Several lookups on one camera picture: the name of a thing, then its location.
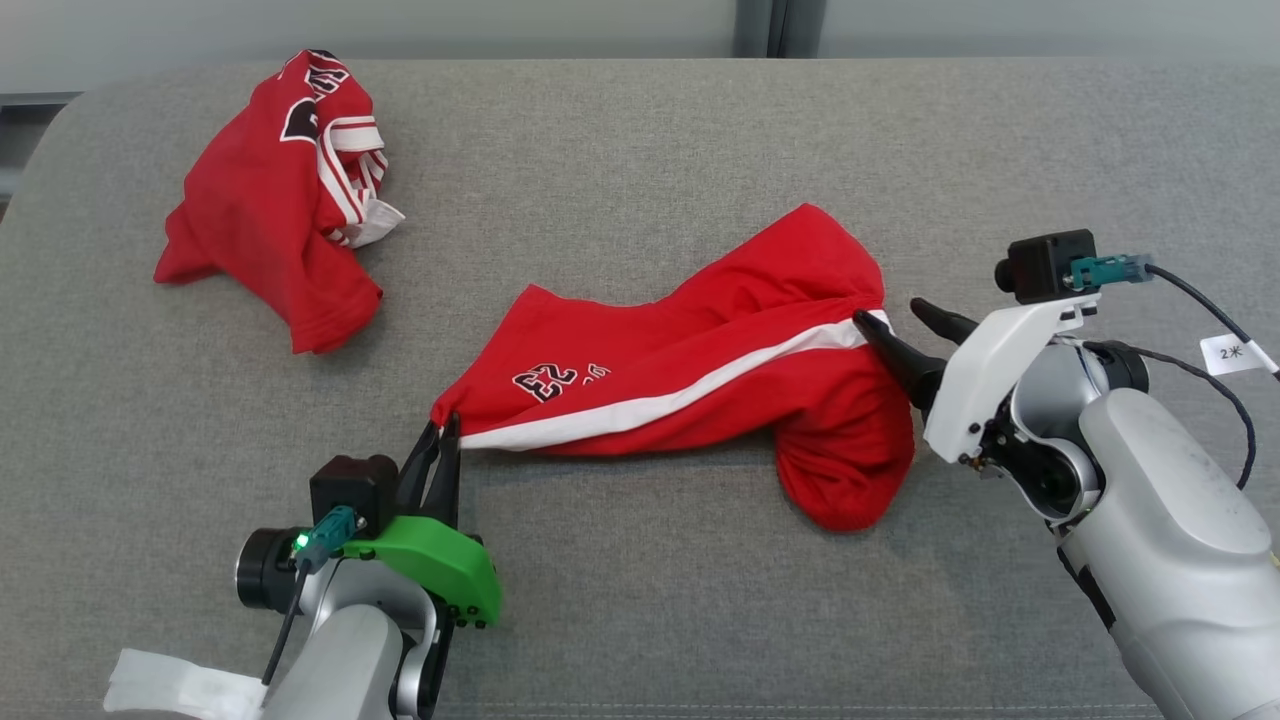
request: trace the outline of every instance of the red garment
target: red garment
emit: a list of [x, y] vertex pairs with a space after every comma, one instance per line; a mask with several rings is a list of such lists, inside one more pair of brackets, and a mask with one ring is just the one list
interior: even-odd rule
[[403, 219], [376, 197], [387, 158], [372, 110], [324, 51], [262, 81], [187, 176], [155, 282], [227, 272], [284, 318], [294, 352], [339, 347], [383, 296], [347, 246]]
[[635, 307], [530, 286], [431, 409], [462, 447], [562, 455], [680, 450], [772, 427], [778, 477], [828, 530], [884, 514], [914, 455], [906, 396], [855, 310], [883, 306], [879, 268], [801, 205]]

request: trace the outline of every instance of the gray wall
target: gray wall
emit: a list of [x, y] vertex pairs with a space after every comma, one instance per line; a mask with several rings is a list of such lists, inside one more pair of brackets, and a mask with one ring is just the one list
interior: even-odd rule
[[1280, 1], [827, 0], [818, 55], [1175, 55], [1274, 63], [1280, 61]]
[[339, 58], [727, 56], [735, 0], [0, 0], [0, 95]]

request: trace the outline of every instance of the cable connector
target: cable connector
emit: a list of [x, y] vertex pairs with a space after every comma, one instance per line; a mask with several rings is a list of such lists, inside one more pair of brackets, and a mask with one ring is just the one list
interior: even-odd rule
[[339, 505], [330, 510], [328, 515], [320, 519], [315, 528], [298, 533], [298, 537], [294, 538], [293, 552], [298, 568], [303, 566], [303, 560], [308, 560], [310, 562], [306, 565], [307, 573], [319, 570], [329, 561], [329, 556], [334, 551], [356, 537], [364, 523], [364, 518], [356, 515], [356, 511], [346, 505]]
[[1071, 290], [1093, 290], [1119, 282], [1144, 283], [1152, 278], [1147, 263], [1151, 263], [1149, 252], [1080, 258], [1071, 260], [1071, 274], [1064, 277], [1062, 283]]

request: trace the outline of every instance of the gray fabric surface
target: gray fabric surface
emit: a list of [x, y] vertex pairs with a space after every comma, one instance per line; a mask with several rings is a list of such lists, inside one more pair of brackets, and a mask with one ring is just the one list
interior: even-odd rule
[[[0, 224], [0, 714], [102, 716], [122, 647], [257, 674], [279, 618], [239, 606], [250, 530], [307, 518], [337, 452], [401, 457], [530, 282], [652, 300], [803, 201], [913, 295], [980, 315], [1012, 240], [1089, 227], [1155, 251], [1280, 350], [1280, 70], [1096, 61], [353, 63], [408, 220], [360, 251], [387, 296], [329, 356], [228, 278], [157, 287], [163, 220], [268, 65], [91, 92]], [[1093, 334], [1194, 359], [1221, 331], [1162, 283]], [[1249, 496], [1280, 528], [1280, 395]], [[1203, 383], [1155, 393], [1229, 473]], [[443, 717], [1155, 717], [1012, 487], [923, 451], [884, 520], [809, 524], [756, 436], [671, 456], [466, 459], [462, 524], [507, 591], [460, 633]], [[296, 633], [301, 639], [303, 633]], [[291, 643], [292, 657], [301, 643]]]

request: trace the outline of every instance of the red jersey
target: red jersey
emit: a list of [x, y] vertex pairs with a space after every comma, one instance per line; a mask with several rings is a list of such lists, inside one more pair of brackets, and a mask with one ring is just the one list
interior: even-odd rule
[[294, 352], [346, 342], [383, 293], [351, 250], [404, 218], [378, 200], [388, 163], [372, 110], [337, 58], [294, 55], [196, 160], [155, 281], [225, 272], [289, 323]]
[[904, 392], [852, 323], [879, 266], [801, 205], [668, 297], [616, 307], [530, 286], [431, 409], [465, 448], [623, 455], [771, 427], [792, 501], [829, 530], [883, 515], [914, 455]]

